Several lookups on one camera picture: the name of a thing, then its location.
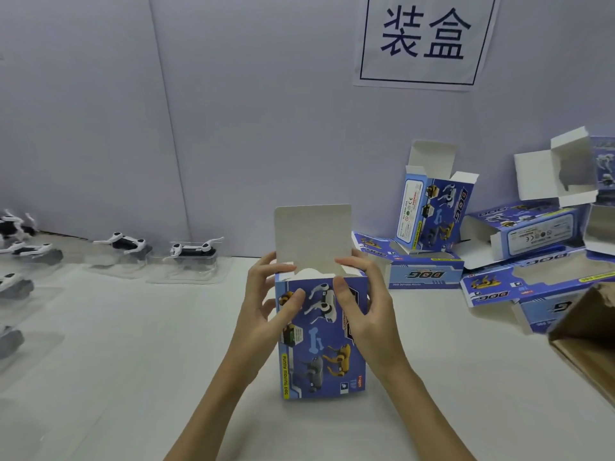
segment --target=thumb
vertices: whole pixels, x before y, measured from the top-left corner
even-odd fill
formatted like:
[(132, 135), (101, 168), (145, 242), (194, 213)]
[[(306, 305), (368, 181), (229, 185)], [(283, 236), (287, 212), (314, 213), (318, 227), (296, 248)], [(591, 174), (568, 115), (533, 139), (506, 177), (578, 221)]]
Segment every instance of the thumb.
[(305, 298), (306, 292), (301, 288), (297, 289), (286, 304), (284, 304), (280, 312), (275, 314), (275, 317), (271, 319), (271, 325), (273, 328), (276, 328), (277, 333), (281, 333), (284, 327), (295, 318), (297, 313), (301, 310)]
[(356, 325), (364, 315), (361, 309), (358, 308), (357, 301), (354, 300), (354, 294), (350, 292), (348, 283), (342, 277), (335, 277), (333, 279), (333, 290), (338, 298), (340, 307), (346, 313), (350, 326)]

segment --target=paper sign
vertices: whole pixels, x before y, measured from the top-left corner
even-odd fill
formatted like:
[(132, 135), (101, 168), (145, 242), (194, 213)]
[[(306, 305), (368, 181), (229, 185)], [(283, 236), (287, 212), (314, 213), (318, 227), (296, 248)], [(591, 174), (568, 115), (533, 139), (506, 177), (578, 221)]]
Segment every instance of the paper sign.
[(469, 90), (500, 0), (361, 0), (354, 84)]

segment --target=person's left arm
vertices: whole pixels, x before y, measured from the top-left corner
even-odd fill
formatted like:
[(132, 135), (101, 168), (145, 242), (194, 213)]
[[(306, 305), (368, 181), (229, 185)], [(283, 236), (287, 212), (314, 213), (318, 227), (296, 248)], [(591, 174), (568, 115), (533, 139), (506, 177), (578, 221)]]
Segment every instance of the person's left arm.
[(280, 333), (301, 310), (305, 292), (298, 289), (271, 320), (275, 299), (265, 302), (275, 273), (294, 271), (294, 265), (271, 263), (275, 252), (261, 258), (248, 273), (235, 333), (228, 351), (203, 399), (164, 461), (215, 461), (226, 427), (243, 391), (277, 344)]

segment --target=hand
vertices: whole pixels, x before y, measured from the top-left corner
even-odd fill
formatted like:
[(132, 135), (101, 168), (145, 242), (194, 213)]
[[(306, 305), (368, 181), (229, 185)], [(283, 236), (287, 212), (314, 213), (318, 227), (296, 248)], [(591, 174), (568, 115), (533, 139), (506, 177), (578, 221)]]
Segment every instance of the hand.
[(367, 314), (363, 314), (358, 308), (346, 280), (342, 277), (333, 279), (333, 289), (346, 313), (358, 350), (376, 377), (385, 384), (397, 371), (410, 368), (397, 331), (393, 298), (384, 284), (378, 266), (365, 258), (361, 251), (353, 249), (352, 257), (335, 261), (363, 270), (367, 274), (371, 299)]
[(284, 304), (281, 311), (267, 321), (275, 309), (275, 299), (265, 300), (267, 292), (275, 285), (275, 273), (294, 271), (288, 263), (271, 263), (275, 252), (262, 257), (248, 272), (243, 300), (235, 333), (220, 368), (229, 376), (233, 385), (243, 391), (256, 378), (258, 371), (278, 343), (282, 330), (301, 310), (305, 292), (298, 289)]

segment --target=person's left hand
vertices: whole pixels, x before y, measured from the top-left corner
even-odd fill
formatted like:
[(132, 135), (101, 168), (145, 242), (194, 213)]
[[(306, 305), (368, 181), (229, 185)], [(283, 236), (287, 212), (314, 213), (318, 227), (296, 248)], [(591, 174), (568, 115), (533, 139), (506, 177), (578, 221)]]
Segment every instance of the person's left hand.
[(275, 309), (275, 299), (265, 300), (275, 285), (275, 273), (294, 271), (297, 267), (288, 263), (271, 263), (275, 252), (259, 259), (248, 272), (245, 298), (237, 318), (235, 333), (221, 369), (232, 379), (231, 385), (243, 391), (256, 378), (258, 371), (280, 339), (284, 327), (301, 310), (305, 291), (298, 289), (271, 321), (269, 314)]

